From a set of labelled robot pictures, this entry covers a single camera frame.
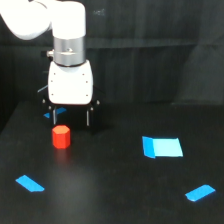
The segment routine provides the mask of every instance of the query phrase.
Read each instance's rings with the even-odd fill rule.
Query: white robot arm
[[[0,14],[11,32],[30,40],[52,29],[53,61],[48,76],[49,99],[54,104],[89,104],[93,77],[85,55],[85,7],[56,0],[0,0]]]

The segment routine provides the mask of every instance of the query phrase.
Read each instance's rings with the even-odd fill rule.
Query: red block
[[[65,125],[58,125],[52,129],[53,145],[57,149],[66,149],[71,144],[70,129]]]

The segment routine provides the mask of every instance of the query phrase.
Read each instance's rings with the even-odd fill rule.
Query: blue tape strip
[[[58,109],[56,110],[57,114],[64,113],[65,111],[67,111],[67,110],[66,110],[65,108],[63,108],[63,107],[58,108]],[[46,114],[44,114],[44,116],[45,116],[46,118],[50,118],[50,113],[46,113]]]
[[[153,139],[155,156],[183,157],[179,139]]]
[[[156,157],[155,157],[154,148],[153,148],[153,139],[143,136],[142,143],[143,143],[144,155],[155,159]]]
[[[210,187],[209,185],[203,185],[185,195],[188,198],[188,200],[195,202],[195,201],[213,193],[214,191],[215,191],[215,189]]]
[[[16,182],[25,187],[30,192],[44,191],[43,187],[41,187],[39,184],[31,180],[26,175],[16,179]]]

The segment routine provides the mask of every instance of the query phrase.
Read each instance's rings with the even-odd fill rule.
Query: white cylinder
[[[57,1],[50,10],[54,37],[75,39],[86,35],[86,13],[81,3]]]

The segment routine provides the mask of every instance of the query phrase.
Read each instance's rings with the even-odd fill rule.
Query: blue paper
[[[26,175],[18,178],[16,180],[17,183],[25,187],[28,191],[30,192],[35,192],[35,191],[44,191],[44,188],[41,187],[39,184],[31,180],[29,177]]]
[[[215,191],[215,189],[213,189],[209,185],[203,185],[185,195],[188,198],[188,200],[195,202],[195,201],[213,193],[214,191]]]
[[[155,159],[156,157],[153,148],[153,139],[142,137],[142,143],[143,143],[144,155]]]
[[[150,158],[155,157],[182,157],[179,139],[153,139],[142,137],[144,155]]]
[[[66,111],[66,109],[63,108],[63,107],[61,107],[61,108],[58,108],[58,109],[56,110],[56,113],[57,113],[57,114],[61,114],[61,113],[65,112],[65,111]],[[46,114],[44,114],[44,116],[45,116],[46,118],[50,118],[50,113],[46,113]]]
[[[155,156],[183,157],[179,139],[153,139]]]

